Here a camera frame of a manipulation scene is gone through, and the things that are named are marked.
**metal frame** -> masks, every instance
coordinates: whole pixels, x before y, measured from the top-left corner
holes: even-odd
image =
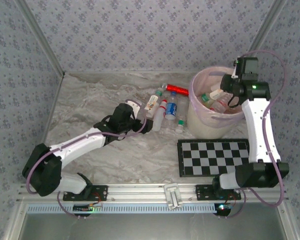
[[[178,184],[181,198],[184,204],[202,204],[202,203],[223,203],[224,201],[197,201],[196,185],[209,184],[211,179],[200,183],[180,183]],[[167,204],[163,183],[158,184],[108,184],[107,205],[117,204]],[[280,188],[258,188],[257,193],[267,202],[274,203],[280,196]],[[258,203],[256,196],[246,191],[247,203]],[[53,193],[46,197],[30,195],[24,185],[20,187],[17,204],[10,216],[10,220],[4,235],[4,240],[17,240],[21,234],[22,226],[25,221],[27,209],[30,205],[56,205],[57,194]],[[278,213],[282,222],[286,238],[288,240],[300,240],[300,230],[292,212],[291,204],[285,201],[278,207]]]

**bottle label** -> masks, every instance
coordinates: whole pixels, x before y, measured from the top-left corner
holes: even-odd
[[[204,103],[209,101],[209,98],[207,97],[206,94],[202,94],[201,98],[202,98]]]
[[[169,102],[166,106],[166,111],[165,114],[167,115],[173,115],[176,116],[177,114],[177,104],[173,103],[173,102]]]
[[[222,95],[224,95],[224,91],[221,90],[221,89],[217,89],[217,90],[210,93],[210,98],[213,99],[213,100],[217,100]]]
[[[151,110],[154,107],[154,105],[156,104],[157,101],[158,101],[158,96],[152,95],[144,109],[145,110]]]

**metal clamp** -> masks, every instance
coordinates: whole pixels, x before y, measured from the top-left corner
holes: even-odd
[[[166,202],[170,210],[180,208],[183,204],[179,186],[177,183],[166,184],[163,186]]]

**blue label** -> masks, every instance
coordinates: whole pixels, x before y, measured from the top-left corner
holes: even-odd
[[[170,114],[170,115],[176,116],[176,114],[177,114],[177,104],[175,104],[173,102],[169,102],[166,105],[165,114],[166,115]]]

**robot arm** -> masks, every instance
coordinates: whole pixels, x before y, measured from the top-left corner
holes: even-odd
[[[87,197],[91,192],[92,183],[81,173],[70,174],[62,172],[62,169],[81,155],[118,140],[119,134],[130,130],[139,132],[144,125],[141,120],[136,119],[139,110],[140,106],[134,101],[120,103],[112,115],[96,123],[87,132],[50,147],[43,143],[37,145],[22,175],[27,179],[34,165],[46,156],[30,176],[30,184],[38,194],[44,197],[52,192],[62,191]],[[147,120],[141,133],[145,134],[151,128],[152,121]]]
[[[263,115],[271,96],[268,83],[258,81],[257,63],[256,57],[239,57],[234,62],[233,74],[224,75],[220,84],[222,90],[239,98],[235,106],[230,106],[231,100],[228,105],[230,107],[242,105],[248,128],[250,152],[249,164],[236,166],[235,172],[221,174],[213,180],[219,192],[245,187],[273,188],[277,185],[278,177],[266,148],[265,131],[282,178],[289,172],[289,165],[281,162],[276,149],[270,113],[265,119],[264,131]]]

